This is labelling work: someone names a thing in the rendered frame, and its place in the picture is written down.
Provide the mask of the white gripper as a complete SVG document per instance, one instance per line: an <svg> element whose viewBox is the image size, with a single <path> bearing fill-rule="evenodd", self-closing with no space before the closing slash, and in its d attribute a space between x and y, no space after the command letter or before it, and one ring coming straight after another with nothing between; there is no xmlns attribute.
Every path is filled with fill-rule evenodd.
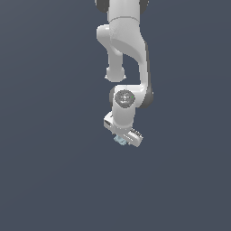
<svg viewBox="0 0 231 231"><path fill-rule="evenodd" d="M115 126L111 112L104 117L104 127L116 135L114 140L121 145L131 144L138 147L143 140L143 136L135 129L128 128L123 132L121 128Z"/></svg>

